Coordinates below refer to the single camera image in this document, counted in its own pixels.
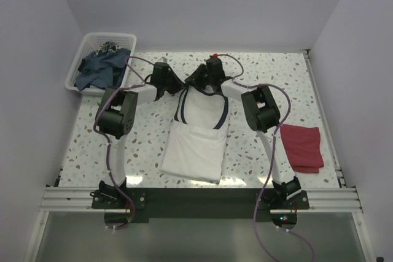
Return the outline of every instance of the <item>blue clothes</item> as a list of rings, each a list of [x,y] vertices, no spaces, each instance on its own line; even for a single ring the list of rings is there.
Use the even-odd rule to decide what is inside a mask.
[[[81,62],[75,85],[79,91],[93,85],[100,89],[108,86],[119,87],[122,84],[126,69],[125,60],[131,51],[126,48],[116,50],[116,46],[108,48],[106,42],[98,52],[92,52]]]

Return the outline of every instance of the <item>red cloth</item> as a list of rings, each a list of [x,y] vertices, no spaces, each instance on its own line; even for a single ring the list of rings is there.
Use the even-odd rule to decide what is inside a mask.
[[[324,167],[319,145],[321,135],[318,127],[306,128],[283,124],[281,138],[292,169],[302,173],[319,173]]]

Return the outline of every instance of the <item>plastic basket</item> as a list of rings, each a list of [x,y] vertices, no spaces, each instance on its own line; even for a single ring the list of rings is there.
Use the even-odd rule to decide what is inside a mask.
[[[122,34],[122,33],[88,33],[82,40],[82,43],[79,46],[78,52],[74,58],[74,61],[71,64],[71,68],[68,72],[65,86],[69,90],[74,90],[81,92],[83,95],[91,95],[91,96],[102,96],[104,94],[104,90],[99,89],[97,87],[91,86],[90,88],[85,88],[82,91],[79,91],[75,85],[75,79],[79,75],[78,67],[82,62],[82,59],[91,53],[94,50],[99,49],[101,45],[103,45],[107,41],[113,41],[119,44],[119,46],[127,48],[131,50],[130,55],[134,54],[135,45],[136,45],[136,37],[132,34]],[[125,86],[125,82],[127,80],[129,68],[127,67],[124,73],[124,78],[121,84],[121,87]]]

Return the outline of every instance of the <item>white speckled tabletop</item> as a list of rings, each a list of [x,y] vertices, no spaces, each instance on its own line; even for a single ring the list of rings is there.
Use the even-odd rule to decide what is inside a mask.
[[[136,53],[153,62],[163,57],[184,80],[211,53],[201,52],[147,52]],[[303,188],[338,188],[333,158],[327,136],[318,111],[314,91],[301,53],[231,53],[244,66],[239,79],[243,83],[273,83],[283,87],[292,100],[292,111],[288,124],[318,127],[321,133],[321,153],[325,167],[318,174],[297,173]],[[230,58],[222,57],[227,75],[240,72]],[[133,61],[132,66],[143,77],[152,72],[152,67],[142,61]],[[137,83],[135,75],[128,77],[129,85]],[[287,109],[283,95],[271,88],[281,113]],[[137,107],[135,123],[128,135],[125,150],[127,186],[137,187],[217,187],[260,188],[266,180],[269,161],[255,132],[248,127],[241,103],[232,101],[227,149],[219,184],[182,179],[160,172],[169,123],[177,106],[178,94],[168,93],[159,101]],[[104,177],[105,146],[102,136],[94,133],[93,120],[101,98],[84,96],[72,132],[71,141],[63,161],[61,187],[97,187]]]

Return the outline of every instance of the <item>gray floor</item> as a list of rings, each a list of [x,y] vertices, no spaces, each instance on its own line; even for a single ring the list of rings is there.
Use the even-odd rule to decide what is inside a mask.
[[[272,223],[258,224],[268,248],[281,260],[311,260],[307,245]],[[351,214],[301,214],[295,230],[307,237],[317,261],[362,262]],[[37,261],[272,261],[259,246],[252,220],[152,219],[105,231],[103,214],[53,213]]]

